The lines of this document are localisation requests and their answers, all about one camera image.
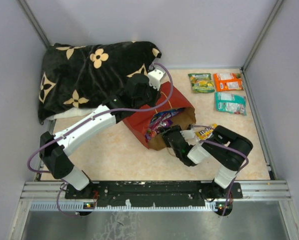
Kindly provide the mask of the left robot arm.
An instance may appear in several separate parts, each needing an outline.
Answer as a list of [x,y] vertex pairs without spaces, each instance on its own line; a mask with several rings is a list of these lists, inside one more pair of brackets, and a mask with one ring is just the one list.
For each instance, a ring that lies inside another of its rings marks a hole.
[[148,105],[154,107],[161,97],[161,81],[165,73],[153,70],[147,75],[134,74],[125,87],[107,98],[88,116],[54,135],[40,137],[40,158],[52,174],[74,187],[82,198],[94,192],[91,180],[69,159],[70,155],[94,135],[121,122]]

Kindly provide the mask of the yellow m&m's packet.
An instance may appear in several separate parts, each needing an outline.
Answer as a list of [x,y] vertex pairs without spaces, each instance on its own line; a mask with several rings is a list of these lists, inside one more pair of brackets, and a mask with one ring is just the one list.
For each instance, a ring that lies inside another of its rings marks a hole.
[[218,125],[216,123],[212,124],[212,125],[194,125],[195,128],[199,128],[200,130],[196,131],[195,134],[198,137],[199,140],[206,140],[208,139],[214,129],[217,127]]

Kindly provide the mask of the purple snack packet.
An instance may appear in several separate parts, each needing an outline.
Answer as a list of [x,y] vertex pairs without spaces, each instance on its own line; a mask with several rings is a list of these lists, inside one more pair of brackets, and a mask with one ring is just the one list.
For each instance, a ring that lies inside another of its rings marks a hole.
[[184,107],[171,109],[156,113],[151,119],[148,128],[145,132],[145,141],[148,142],[160,133],[160,129],[170,127],[173,123],[172,117],[182,113]]

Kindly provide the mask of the orange snack packet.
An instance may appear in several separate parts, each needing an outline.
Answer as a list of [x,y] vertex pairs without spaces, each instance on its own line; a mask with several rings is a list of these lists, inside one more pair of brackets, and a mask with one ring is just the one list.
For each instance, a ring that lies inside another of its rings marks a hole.
[[244,89],[240,73],[214,73],[213,78],[217,92],[242,91]]

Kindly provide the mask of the green yellow snack packet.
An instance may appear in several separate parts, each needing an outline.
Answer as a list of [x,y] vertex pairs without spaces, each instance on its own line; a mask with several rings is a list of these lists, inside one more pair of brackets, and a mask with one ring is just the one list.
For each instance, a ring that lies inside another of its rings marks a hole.
[[189,73],[188,78],[194,94],[214,93],[215,85],[210,73]]

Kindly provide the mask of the black floral pillow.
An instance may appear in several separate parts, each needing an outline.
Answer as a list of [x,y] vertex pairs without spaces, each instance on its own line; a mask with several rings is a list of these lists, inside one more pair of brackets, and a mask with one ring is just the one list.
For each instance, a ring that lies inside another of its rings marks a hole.
[[161,56],[162,51],[150,41],[49,46],[41,64],[39,123],[71,109],[96,108],[133,75],[147,75]]

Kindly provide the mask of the red brown paper bag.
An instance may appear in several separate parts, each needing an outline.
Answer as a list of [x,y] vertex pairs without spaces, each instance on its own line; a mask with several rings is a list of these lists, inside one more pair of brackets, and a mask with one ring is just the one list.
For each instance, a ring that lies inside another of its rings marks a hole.
[[135,112],[123,122],[143,146],[159,151],[166,147],[161,132],[177,125],[186,130],[195,124],[195,108],[173,87],[172,95],[164,105],[151,111]]

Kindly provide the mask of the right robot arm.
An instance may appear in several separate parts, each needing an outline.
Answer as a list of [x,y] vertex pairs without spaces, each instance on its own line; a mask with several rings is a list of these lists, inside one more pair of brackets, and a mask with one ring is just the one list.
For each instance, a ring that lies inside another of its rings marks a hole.
[[248,164],[248,155],[254,147],[249,139],[221,125],[216,126],[207,139],[198,139],[195,144],[188,143],[196,136],[193,127],[181,130],[175,125],[162,131],[161,136],[165,145],[188,167],[197,166],[209,157],[220,163],[212,182],[200,187],[205,200],[230,196],[231,186],[240,170]]

